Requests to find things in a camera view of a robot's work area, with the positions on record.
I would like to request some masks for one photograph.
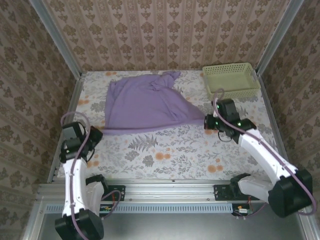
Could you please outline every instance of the cable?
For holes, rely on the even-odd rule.
[[[92,157],[93,157],[94,154],[95,154],[95,151],[96,151],[96,149],[94,148],[94,149],[92,150],[91,156],[89,157],[88,161],[86,161],[86,162],[89,162],[89,161],[92,159]]]
[[[239,206],[233,208],[233,213],[239,208],[245,208],[247,205],[249,205],[248,203],[249,203],[249,200],[245,204],[239,205]]]
[[[109,197],[111,194],[115,194],[115,193],[119,194],[118,201],[115,203],[114,207],[110,210],[110,212],[106,216],[102,217],[102,219],[106,219],[106,218],[110,217],[110,215],[113,213],[113,211],[117,208],[117,206],[121,200],[121,192],[119,190],[113,190],[101,199],[101,201],[102,201],[103,199],[106,199],[107,197]]]
[[[218,138],[219,138],[219,140],[220,140],[221,142],[223,142],[223,143],[229,143],[229,142],[232,141],[232,138],[231,138],[231,137],[230,137],[230,139],[229,139],[228,141],[222,140],[221,137],[220,137],[220,132],[219,132],[219,131],[218,131]]]
[[[243,217],[243,218],[250,218],[250,217],[256,215],[257,213],[259,213],[262,209],[265,208],[265,206],[267,206],[266,202],[257,211],[255,211],[254,213],[247,215],[247,216],[243,216],[240,212],[236,212],[236,211],[234,211],[234,213],[238,214],[240,217]]]
[[[84,138],[84,141],[83,143],[81,144],[79,150],[76,152],[75,154],[75,157],[74,157],[74,160],[72,162],[72,165],[71,165],[71,170],[70,170],[70,184],[69,184],[69,191],[70,191],[70,207],[71,207],[71,219],[72,219],[72,223],[74,225],[74,228],[75,230],[77,231],[77,233],[80,235],[80,237],[83,238],[83,240],[89,240],[81,231],[81,229],[79,228],[78,224],[77,224],[77,221],[76,221],[76,216],[75,216],[75,205],[74,205],[74,192],[73,192],[73,180],[74,180],[74,169],[75,169],[75,165],[76,165],[76,161],[79,157],[79,154],[81,153],[82,149],[84,148],[86,142],[88,141],[88,138],[89,138],[89,135],[90,135],[90,121],[88,119],[88,117],[86,115],[84,115],[83,113],[81,112],[78,112],[78,111],[70,111],[70,112],[67,112],[65,113],[62,117],[61,117],[61,120],[60,120],[60,124],[61,126],[64,125],[64,120],[66,118],[66,116],[69,116],[71,114],[78,114],[82,117],[84,117],[84,119],[86,120],[86,128],[87,128],[87,133],[86,133],[86,136]]]
[[[250,207],[250,209],[253,211],[254,210],[254,207],[252,206],[252,204],[251,204],[251,197],[250,196],[248,196],[248,201],[249,201],[249,207]]]
[[[115,205],[115,201],[116,201],[116,197],[115,197],[115,195],[114,195],[114,194],[112,194],[112,206],[114,206],[114,205]]]
[[[257,140],[259,144],[261,144],[262,146],[264,146],[264,148],[279,162],[279,164],[285,169],[287,170],[287,172],[293,177],[293,179],[300,185],[300,187],[305,191],[305,193],[308,195],[308,197],[310,198],[311,202],[312,202],[312,211],[311,212],[298,212],[298,214],[300,215],[304,215],[304,216],[308,216],[308,215],[313,215],[316,211],[317,211],[317,202],[314,198],[314,196],[312,196],[311,192],[307,189],[307,187],[297,178],[297,176],[287,167],[287,165],[268,147],[268,145],[266,145],[263,141],[261,141],[258,137],[256,137],[255,135],[251,134],[250,132],[244,131],[241,128],[238,128],[234,125],[232,125],[231,123],[229,123],[228,121],[226,121],[219,113],[218,111],[218,107],[217,107],[217,101],[219,99],[222,99],[223,96],[225,94],[225,91],[223,88],[219,88],[213,96],[213,109],[215,111],[215,113],[217,114],[217,116],[221,119],[221,121],[223,121],[226,125],[228,125],[229,127],[239,131],[242,134],[247,134],[250,137],[252,137],[253,139]]]

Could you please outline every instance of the metal floor panel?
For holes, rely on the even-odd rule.
[[[46,214],[39,240],[60,240],[54,225],[60,214]],[[296,215],[275,216],[267,206],[252,218],[230,213],[114,214],[103,221],[104,240],[305,240]]]

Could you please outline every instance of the gray leaf print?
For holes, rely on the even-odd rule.
[[[137,151],[130,151],[125,154],[124,158],[132,162],[136,157],[138,157],[140,154]]]
[[[261,177],[262,180],[266,180],[266,181],[270,181],[270,179],[268,177],[266,177],[265,175],[265,171],[263,169],[257,169],[257,170],[247,170],[246,171],[248,174],[254,175],[256,177]]]
[[[163,148],[166,148],[166,147],[172,147],[173,145],[172,145],[172,142],[170,142],[170,143],[165,143],[165,144],[159,143],[159,146],[163,147]]]
[[[133,172],[133,171],[136,171],[138,169],[144,169],[144,166],[133,166],[133,165],[125,166],[125,168],[121,171],[121,173],[127,173],[128,174],[129,173],[128,171]]]
[[[200,159],[215,159],[220,153],[212,152],[212,153],[204,153],[198,154],[197,157]]]
[[[201,171],[197,171],[196,173],[195,173],[195,177],[196,178],[200,178],[200,177],[203,177],[203,176],[206,176],[203,172],[201,172]]]
[[[163,166],[162,168],[156,168],[153,172],[157,174],[171,174],[175,169],[173,167]]]
[[[174,86],[173,89],[176,90],[176,91],[177,91],[178,93],[180,93],[180,94],[184,92],[184,91],[182,90],[182,87],[179,87],[179,86],[177,86],[177,87]]]
[[[173,130],[162,130],[162,131],[157,131],[155,133],[155,135],[159,135],[159,136],[171,136],[174,134],[175,134],[175,131]]]
[[[96,113],[103,112],[105,110],[105,101],[101,101],[99,103],[93,103],[90,107],[91,111],[95,111]]]
[[[152,167],[155,163],[154,158],[151,155],[145,156],[142,163],[146,166],[146,167]]]
[[[240,108],[236,108],[237,112],[239,113],[240,117],[245,117],[248,115],[248,112],[245,108],[242,108],[242,106]]]
[[[114,141],[111,141],[111,140],[107,140],[105,142],[105,146],[109,149],[112,149],[113,152],[119,152],[120,151],[120,147],[119,147],[119,144],[114,142]]]
[[[263,123],[262,123],[262,124],[259,124],[257,127],[258,127],[258,129],[260,130],[260,132],[262,132],[262,133],[272,134],[271,128],[270,128],[270,127],[267,127],[267,126],[264,125]]]
[[[183,125],[178,128],[178,137],[187,134],[190,131],[190,126],[189,125]]]
[[[143,138],[142,136],[136,137],[135,140],[132,140],[132,143],[130,143],[128,148],[139,151],[142,149],[143,152],[144,150],[148,151],[151,147],[155,147],[156,145],[158,145],[157,138],[154,138],[153,135],[151,138],[147,135],[144,136],[145,138]]]
[[[177,147],[176,148],[179,152],[184,152],[184,153],[195,153],[197,149],[191,147],[191,146],[182,146],[182,147]]]
[[[227,171],[223,171],[223,174],[226,175],[226,176],[235,177],[235,176],[241,174],[241,172],[239,172],[239,171],[227,170]]]
[[[104,171],[106,174],[117,174],[119,172],[114,166],[98,166],[99,171]]]
[[[141,170],[135,172],[135,179],[158,179],[158,176],[155,172],[145,173]]]
[[[239,98],[239,102],[241,102],[241,103],[245,103],[245,102],[250,102],[250,103],[258,102],[258,96],[242,97],[242,98]]]
[[[183,83],[183,84],[194,84],[195,83],[195,78],[191,77],[191,78],[186,78],[186,77],[181,77],[179,78],[179,83]]]
[[[198,137],[195,138],[194,136],[180,136],[178,135],[178,139],[175,140],[175,141],[172,141],[171,142],[171,145],[174,146],[174,145],[186,145],[186,144],[189,144],[189,145],[192,145],[193,143],[200,143],[198,140]]]
[[[179,158],[176,157],[174,160],[171,160],[172,166],[178,166],[178,175],[189,172],[192,163],[188,160],[188,157],[181,155]]]
[[[249,164],[252,164],[252,165],[254,165],[254,166],[257,166],[257,165],[258,165],[257,161],[254,159],[253,156],[249,156],[249,157],[248,157],[248,163],[249,163]]]
[[[204,114],[213,114],[214,109],[210,102],[205,102],[203,105],[198,105],[197,108]]]

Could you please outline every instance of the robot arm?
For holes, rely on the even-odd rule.
[[[80,126],[80,122],[72,122],[62,128],[66,140],[62,143],[59,158],[65,174],[65,200],[62,218],[55,220],[55,229],[63,240],[82,239],[72,221],[73,206],[76,224],[81,232],[90,240],[100,240],[104,237],[104,228],[99,216],[100,203],[103,195],[109,192],[108,185],[101,174],[86,179],[85,171],[87,155],[100,142],[103,134],[95,127],[91,127],[88,140],[79,157],[75,159],[86,138],[86,130]]]
[[[220,118],[207,115],[204,119],[205,129],[216,129],[224,132],[237,144],[246,149],[255,160],[262,166],[270,181],[258,179],[249,174],[241,174],[236,179],[237,190],[242,194],[250,195],[269,203],[272,210],[279,217],[286,217],[311,204],[311,199],[306,192],[293,179],[290,173],[279,163],[279,161],[262,146],[264,142],[284,165],[306,186],[312,193],[312,177],[307,170],[298,170],[294,165],[281,157],[261,136],[257,127],[249,119],[240,119],[235,103],[231,99],[217,102],[219,114],[230,124],[251,133],[259,141],[249,134],[243,134],[226,125]]]

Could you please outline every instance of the patterned wallpaper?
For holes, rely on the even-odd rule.
[[[47,181],[75,79],[27,0],[0,1],[0,239],[19,239]]]
[[[83,71],[255,66],[289,0],[44,0]]]
[[[305,0],[263,74],[289,160],[320,200],[320,2]]]

